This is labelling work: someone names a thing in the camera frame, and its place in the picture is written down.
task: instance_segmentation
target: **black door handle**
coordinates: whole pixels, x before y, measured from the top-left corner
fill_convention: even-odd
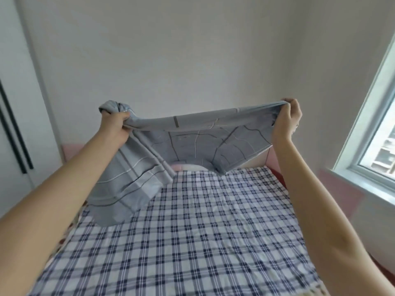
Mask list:
[[[22,152],[25,155],[25,158],[26,158],[26,161],[27,161],[27,165],[29,166],[30,169],[34,169],[34,166],[33,166],[33,163],[32,163],[32,159],[30,158],[29,152],[27,151],[27,148],[26,148],[26,144],[23,141],[23,137],[22,137],[21,131],[19,130],[17,121],[15,120],[14,113],[12,112],[11,106],[10,106],[10,104],[8,102],[7,95],[6,95],[6,92],[4,91],[3,84],[1,83],[1,80],[0,80],[0,94],[1,94],[1,97],[3,99],[4,105],[6,106],[6,110],[8,112],[9,118],[11,120],[11,124],[13,125],[13,127],[15,129],[15,133],[17,135],[19,144],[21,145]]]
[[[3,113],[3,110],[1,110],[1,107],[0,107],[0,122],[3,125],[4,131],[5,131],[5,133],[7,135],[7,138],[8,138],[8,142],[11,145],[12,151],[13,151],[13,153],[15,155],[15,158],[17,159],[17,162],[18,162],[19,168],[21,169],[21,172],[23,174],[27,174],[26,167],[23,164],[23,160],[22,160],[21,154],[19,153],[17,145],[15,144],[15,140],[12,137],[11,131],[10,131],[9,127],[8,127],[6,118],[4,117],[4,113]]]

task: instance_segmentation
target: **plaid bed sheet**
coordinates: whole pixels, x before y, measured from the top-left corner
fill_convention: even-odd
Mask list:
[[[269,169],[184,171],[129,222],[103,228],[84,211],[30,295],[292,295],[319,283]]]

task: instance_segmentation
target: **blue and white plaid fabric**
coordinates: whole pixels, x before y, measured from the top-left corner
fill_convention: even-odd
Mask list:
[[[292,295],[320,283],[267,168],[177,173],[129,222],[84,212],[30,295]]]

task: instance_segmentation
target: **gray fabric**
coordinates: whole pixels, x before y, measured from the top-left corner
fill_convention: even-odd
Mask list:
[[[87,199],[96,223],[118,224],[147,205],[173,181],[170,164],[201,165],[224,175],[267,150],[283,104],[143,119],[128,105],[107,101],[99,110],[129,111],[124,125],[132,131]]]

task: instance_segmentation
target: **person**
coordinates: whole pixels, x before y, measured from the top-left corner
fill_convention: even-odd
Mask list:
[[[302,112],[285,99],[272,142],[307,251],[331,295],[390,296],[379,271],[335,200],[292,143]],[[126,142],[129,113],[102,112],[84,148],[0,219],[0,294],[25,295],[100,175]]]

